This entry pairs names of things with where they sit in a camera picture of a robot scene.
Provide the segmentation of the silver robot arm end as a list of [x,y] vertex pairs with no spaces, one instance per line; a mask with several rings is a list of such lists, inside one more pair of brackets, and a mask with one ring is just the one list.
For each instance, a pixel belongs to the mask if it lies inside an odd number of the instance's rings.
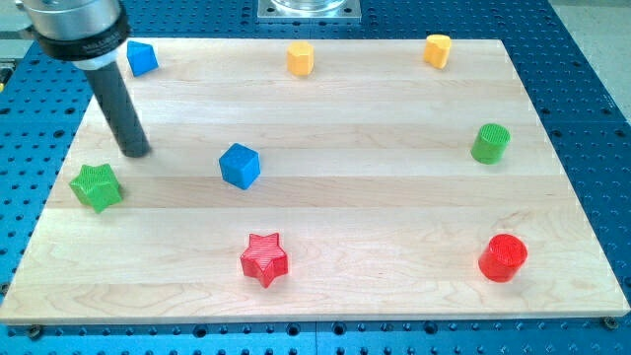
[[113,63],[130,36],[119,0],[23,0],[33,34],[48,56],[94,71]]

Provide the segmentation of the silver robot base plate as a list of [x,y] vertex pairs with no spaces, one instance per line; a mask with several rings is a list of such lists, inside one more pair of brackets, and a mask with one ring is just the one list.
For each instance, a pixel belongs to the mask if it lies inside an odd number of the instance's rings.
[[256,16],[262,23],[360,23],[360,0],[258,0]]

